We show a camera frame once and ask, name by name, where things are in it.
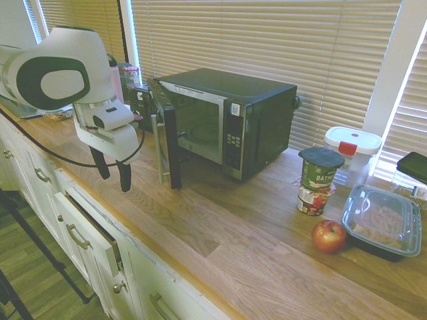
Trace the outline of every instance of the microwave door handle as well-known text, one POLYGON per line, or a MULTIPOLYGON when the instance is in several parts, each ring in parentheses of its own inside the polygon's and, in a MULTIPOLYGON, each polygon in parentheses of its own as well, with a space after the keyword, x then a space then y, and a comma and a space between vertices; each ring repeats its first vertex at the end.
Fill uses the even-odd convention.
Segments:
POLYGON ((157 115, 151 115, 151 125, 153 127, 155 155, 157 158, 157 170, 159 171, 159 180, 160 180, 160 183, 164 183, 165 175, 163 174, 163 163, 161 161, 161 149, 160 149, 158 125, 165 125, 165 124, 164 123, 157 124, 157 115))

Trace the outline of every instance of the window blinds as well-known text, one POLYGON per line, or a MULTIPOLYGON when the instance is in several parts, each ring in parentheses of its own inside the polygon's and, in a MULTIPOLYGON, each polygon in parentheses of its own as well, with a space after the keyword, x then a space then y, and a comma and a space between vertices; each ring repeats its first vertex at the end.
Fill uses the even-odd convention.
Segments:
POLYGON ((117 0, 40 0, 40 6, 49 32, 57 25, 92 29, 107 53, 125 61, 117 0))
POLYGON ((209 67, 293 83, 290 145, 361 128, 400 0, 131 0, 143 78, 209 67))
POLYGON ((37 20, 34 16, 33 7, 31 6, 31 3, 29 0, 24 0, 24 6, 25 6, 25 10, 27 10, 29 22, 31 24, 31 28, 33 29, 35 40, 37 43, 40 43, 42 39, 39 31, 39 26, 37 25, 37 20))
POLYGON ((412 67, 374 175, 391 180, 397 161, 411 151, 427 156, 427 36, 412 67))

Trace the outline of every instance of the microwave keypad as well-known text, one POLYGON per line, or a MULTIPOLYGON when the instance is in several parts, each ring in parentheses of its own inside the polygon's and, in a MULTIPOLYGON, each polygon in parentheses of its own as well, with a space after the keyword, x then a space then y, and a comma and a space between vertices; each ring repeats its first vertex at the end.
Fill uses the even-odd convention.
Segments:
POLYGON ((240 160, 242 154, 241 146, 242 138, 236 137, 231 133, 227 134, 227 143, 226 143, 226 165, 233 167, 234 169, 240 170, 240 160))

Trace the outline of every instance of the white cabinet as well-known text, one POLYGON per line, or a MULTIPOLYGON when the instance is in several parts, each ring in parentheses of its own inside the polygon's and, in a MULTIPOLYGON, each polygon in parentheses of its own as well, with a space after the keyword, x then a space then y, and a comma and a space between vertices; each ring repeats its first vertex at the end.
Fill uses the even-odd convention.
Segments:
POLYGON ((138 297, 145 319, 229 320, 139 239, 129 234, 119 248, 130 290, 138 297))
POLYGON ((52 204, 54 194, 59 191, 54 174, 56 166, 14 132, 4 119, 0 120, 0 125, 9 165, 15 172, 21 193, 55 240, 63 246, 52 204))
POLYGON ((78 186, 71 184, 65 193, 55 196, 73 262, 84 266, 88 282, 108 315, 116 320, 137 319, 121 267, 117 246, 120 232, 105 220, 105 209, 88 199, 89 195, 78 186))

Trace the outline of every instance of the wooden floor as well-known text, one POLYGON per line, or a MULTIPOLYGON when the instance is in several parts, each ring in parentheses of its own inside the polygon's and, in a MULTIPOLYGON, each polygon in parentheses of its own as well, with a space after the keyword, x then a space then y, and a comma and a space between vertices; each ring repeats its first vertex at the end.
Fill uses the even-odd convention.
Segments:
MULTIPOLYGON (((66 272, 79 288, 90 296, 93 291, 74 267, 68 256, 52 238, 48 230, 28 204, 18 194, 9 194, 19 204, 19 212, 32 226, 54 256, 63 262, 66 272)), ((98 297, 84 305, 79 296, 57 272, 18 223, 0 205, 0 269, 6 275, 29 312, 36 320, 103 320, 98 297)), ((6 305, 7 314, 14 310, 6 305)), ((15 313, 11 320, 21 319, 15 313)))

